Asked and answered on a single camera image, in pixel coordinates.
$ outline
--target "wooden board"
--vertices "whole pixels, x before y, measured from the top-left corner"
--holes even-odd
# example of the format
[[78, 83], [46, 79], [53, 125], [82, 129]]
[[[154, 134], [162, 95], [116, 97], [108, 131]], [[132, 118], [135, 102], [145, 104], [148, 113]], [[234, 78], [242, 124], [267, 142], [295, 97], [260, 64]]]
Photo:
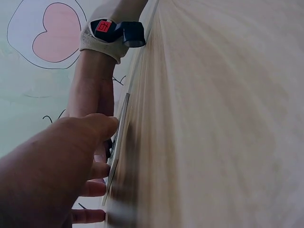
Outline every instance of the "wooden board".
[[304, 227], [304, 2], [161, 0], [106, 227]]

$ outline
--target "heart outline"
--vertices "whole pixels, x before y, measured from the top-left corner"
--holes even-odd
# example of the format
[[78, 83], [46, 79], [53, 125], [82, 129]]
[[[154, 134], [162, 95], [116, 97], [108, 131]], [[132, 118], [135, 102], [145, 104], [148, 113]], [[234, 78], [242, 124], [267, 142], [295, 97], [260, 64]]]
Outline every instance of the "heart outline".
[[72, 10], [73, 13], [74, 13], [74, 14], [76, 15], [76, 17], [77, 17], [78, 24], [79, 24], [79, 33], [80, 33], [80, 31], [81, 31], [81, 22], [80, 22], [80, 18], [79, 18], [79, 16], [77, 15], [76, 11], [75, 11], [72, 7], [70, 7], [69, 5], [67, 5], [67, 4], [65, 4], [65, 3], [62, 3], [62, 2], [54, 2], [54, 3], [52, 3], [52, 4], [50, 4], [50, 5], [47, 6], [47, 8], [46, 8], [46, 10], [45, 10], [45, 12], [44, 12], [44, 14], [43, 14], [43, 19], [42, 19], [42, 21], [43, 21], [43, 28], [44, 28], [45, 31], [41, 32], [40, 34], [38, 34], [38, 35], [36, 36], [36, 38], [34, 39], [33, 44], [32, 44], [32, 49], [33, 49], [34, 54], [35, 54], [37, 57], [39, 57], [40, 59], [42, 59], [42, 60], [44, 60], [44, 61], [47, 61], [47, 62], [49, 62], [49, 63], [60, 63], [60, 62], [63, 62], [63, 61], [65, 61], [65, 60], [69, 59], [71, 56], [73, 56], [73, 55], [79, 50], [79, 48], [77, 48], [73, 53], [71, 53], [69, 56], [67, 56], [66, 58], [64, 58], [64, 59], [62, 59], [62, 60], [60, 60], [60, 61], [49, 61], [49, 60], [43, 59], [41, 56], [39, 56], [39, 55], [35, 52], [35, 48], [34, 48], [34, 45], [35, 45], [36, 40], [37, 40], [42, 34], [45, 34], [45, 33], [48, 33], [48, 32], [49, 32], [49, 31], [47, 30], [46, 26], [45, 26], [45, 15], [46, 15], [46, 13], [47, 13], [49, 7], [51, 7], [51, 6], [54, 5], [54, 4], [62, 4], [62, 5], [65, 5], [66, 7], [70, 8], [70, 10]]

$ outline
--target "painted wall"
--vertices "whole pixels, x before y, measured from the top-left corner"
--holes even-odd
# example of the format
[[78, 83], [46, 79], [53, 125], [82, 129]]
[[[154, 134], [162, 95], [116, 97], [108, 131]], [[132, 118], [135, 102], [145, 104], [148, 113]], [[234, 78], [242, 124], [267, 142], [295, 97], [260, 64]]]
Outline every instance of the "painted wall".
[[[65, 109], [78, 39], [100, 0], [3, 0], [0, 9], [0, 156]], [[114, 72], [119, 100], [132, 50]]]

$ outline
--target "red label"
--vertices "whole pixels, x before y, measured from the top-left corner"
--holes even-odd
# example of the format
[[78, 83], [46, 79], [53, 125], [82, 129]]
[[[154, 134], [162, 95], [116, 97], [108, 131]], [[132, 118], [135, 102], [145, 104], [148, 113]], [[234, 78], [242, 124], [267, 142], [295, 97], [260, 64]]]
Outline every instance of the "red label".
[[107, 32], [111, 26], [112, 22], [111, 21], [105, 21], [105, 20], [101, 20], [99, 22], [99, 25], [97, 27], [97, 31], [99, 32]]

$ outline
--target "pink heart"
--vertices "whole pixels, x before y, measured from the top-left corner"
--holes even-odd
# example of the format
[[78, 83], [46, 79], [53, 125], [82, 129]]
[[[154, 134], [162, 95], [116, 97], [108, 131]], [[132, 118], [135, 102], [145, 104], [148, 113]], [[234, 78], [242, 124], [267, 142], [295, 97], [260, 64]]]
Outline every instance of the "pink heart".
[[46, 32], [33, 43], [34, 53], [41, 59], [58, 63], [73, 55], [79, 47], [81, 30], [76, 12], [66, 4], [49, 5], [43, 17]]

